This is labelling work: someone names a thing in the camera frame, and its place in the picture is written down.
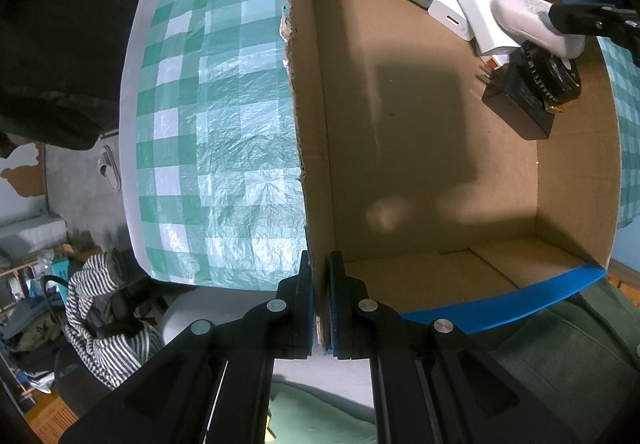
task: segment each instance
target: blue wall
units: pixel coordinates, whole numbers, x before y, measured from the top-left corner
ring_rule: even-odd
[[[640,271],[640,217],[616,232],[611,258]]]

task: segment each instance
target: green towel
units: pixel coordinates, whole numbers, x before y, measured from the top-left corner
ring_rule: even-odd
[[[275,444],[376,444],[376,426],[288,384],[271,385]]]
[[[640,311],[606,278],[473,339],[583,443],[599,437],[639,378]]]

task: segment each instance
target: black and white striped fabric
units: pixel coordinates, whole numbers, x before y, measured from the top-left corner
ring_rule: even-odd
[[[110,388],[117,388],[162,347],[158,330],[148,323],[132,338],[124,334],[94,338],[86,328],[84,323],[94,298],[120,288],[112,278],[117,276],[111,269],[114,265],[107,253],[101,253],[90,257],[71,277],[65,326],[66,338],[82,362]]]

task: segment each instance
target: peeling wall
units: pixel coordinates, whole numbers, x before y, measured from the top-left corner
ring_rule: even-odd
[[[0,226],[46,212],[43,159],[44,147],[35,143],[0,159]]]

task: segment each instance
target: blue strip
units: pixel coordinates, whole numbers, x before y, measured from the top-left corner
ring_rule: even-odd
[[[401,314],[401,316],[425,325],[435,319],[446,318],[464,333],[474,334],[546,309],[546,307],[578,293],[606,274],[607,271],[598,264],[584,264],[558,277],[549,278],[512,293],[439,309],[408,312]]]

